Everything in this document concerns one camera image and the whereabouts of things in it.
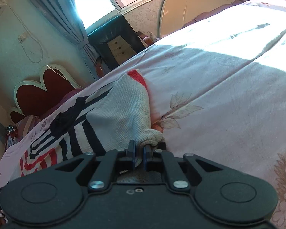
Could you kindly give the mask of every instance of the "electrical cord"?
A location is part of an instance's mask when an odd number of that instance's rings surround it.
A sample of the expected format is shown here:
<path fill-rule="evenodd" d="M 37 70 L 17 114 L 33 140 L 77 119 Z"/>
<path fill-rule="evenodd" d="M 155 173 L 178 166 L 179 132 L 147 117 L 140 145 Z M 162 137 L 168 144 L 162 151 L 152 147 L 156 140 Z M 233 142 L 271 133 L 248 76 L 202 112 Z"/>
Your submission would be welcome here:
<path fill-rule="evenodd" d="M 28 34 L 31 36 L 31 38 L 40 46 L 40 49 L 41 49 L 41 59 L 38 61 L 38 62 L 34 62 L 29 56 L 28 54 L 26 53 L 25 49 L 24 49 L 24 46 L 23 44 L 20 42 L 21 46 L 22 46 L 22 49 L 25 53 L 25 55 L 27 56 L 27 58 L 34 64 L 37 64 L 39 62 L 42 61 L 43 59 L 43 49 L 42 49 L 42 46 L 41 44 L 39 43 L 39 41 L 33 37 L 32 33 L 29 31 L 29 29 L 27 28 L 27 26 L 23 23 L 23 21 L 19 18 L 19 16 L 15 13 L 15 11 L 11 8 L 11 6 L 9 4 L 7 4 L 9 6 L 9 8 L 11 9 L 11 11 L 13 12 L 13 14 L 16 16 L 16 18 L 19 20 L 19 22 L 22 24 L 22 26 L 24 27 L 24 29 L 28 32 Z"/>

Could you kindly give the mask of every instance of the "window sill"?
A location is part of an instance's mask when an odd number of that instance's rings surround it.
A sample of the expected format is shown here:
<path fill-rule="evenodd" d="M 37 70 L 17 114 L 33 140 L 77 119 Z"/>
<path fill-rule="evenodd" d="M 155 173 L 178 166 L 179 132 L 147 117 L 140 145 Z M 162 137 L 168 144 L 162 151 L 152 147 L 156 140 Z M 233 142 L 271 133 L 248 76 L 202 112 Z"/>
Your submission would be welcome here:
<path fill-rule="evenodd" d="M 89 26 L 88 28 L 86 28 L 86 32 L 89 35 L 90 33 L 92 33 L 95 29 L 97 29 L 98 27 L 100 27 L 101 25 L 103 25 L 106 21 L 111 20 L 112 18 L 114 18 L 117 15 L 124 15 L 127 14 L 128 12 L 144 5 L 145 3 L 148 3 L 152 0 L 137 0 L 127 6 L 125 6 L 124 8 L 120 9 L 120 11 L 117 10 L 113 10 L 112 12 L 110 12 L 109 14 L 105 15 L 104 17 L 100 18 L 98 21 L 96 21 L 95 23 L 93 23 L 91 26 Z"/>

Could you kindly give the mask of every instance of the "chair backrest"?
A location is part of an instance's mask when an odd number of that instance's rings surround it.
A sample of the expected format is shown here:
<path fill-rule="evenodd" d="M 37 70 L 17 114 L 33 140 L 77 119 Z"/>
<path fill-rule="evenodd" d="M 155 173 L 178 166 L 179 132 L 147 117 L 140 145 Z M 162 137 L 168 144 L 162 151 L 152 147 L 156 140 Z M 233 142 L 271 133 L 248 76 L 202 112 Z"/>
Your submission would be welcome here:
<path fill-rule="evenodd" d="M 122 15 L 94 30 L 88 35 L 88 40 L 110 70 L 145 49 L 133 28 Z"/>

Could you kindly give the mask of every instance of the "black leather chair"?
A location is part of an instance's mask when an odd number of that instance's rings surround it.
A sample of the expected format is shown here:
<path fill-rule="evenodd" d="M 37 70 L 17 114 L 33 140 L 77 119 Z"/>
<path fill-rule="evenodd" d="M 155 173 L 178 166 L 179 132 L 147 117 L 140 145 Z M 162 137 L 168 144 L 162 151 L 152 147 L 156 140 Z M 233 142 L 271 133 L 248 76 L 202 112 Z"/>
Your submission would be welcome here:
<path fill-rule="evenodd" d="M 115 69 L 137 53 L 145 49 L 139 39 L 141 38 L 147 46 L 153 41 L 141 32 L 136 32 L 129 25 L 124 16 L 119 15 L 104 25 L 100 26 L 88 35 L 89 43 L 100 55 L 96 62 L 98 77 L 104 76 L 101 68 L 102 61 L 110 70 Z"/>

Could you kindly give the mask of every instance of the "headboard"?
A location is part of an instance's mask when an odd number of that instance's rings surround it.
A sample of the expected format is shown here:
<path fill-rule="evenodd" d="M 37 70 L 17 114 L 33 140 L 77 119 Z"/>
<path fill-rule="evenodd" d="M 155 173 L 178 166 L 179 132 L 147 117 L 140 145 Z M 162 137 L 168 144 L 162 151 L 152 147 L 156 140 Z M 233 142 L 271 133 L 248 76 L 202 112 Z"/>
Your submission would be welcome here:
<path fill-rule="evenodd" d="M 60 65 L 46 65 L 40 71 L 40 83 L 32 80 L 20 82 L 14 89 L 17 108 L 8 115 L 17 123 L 28 115 L 41 116 L 56 106 L 72 90 L 81 88 Z"/>

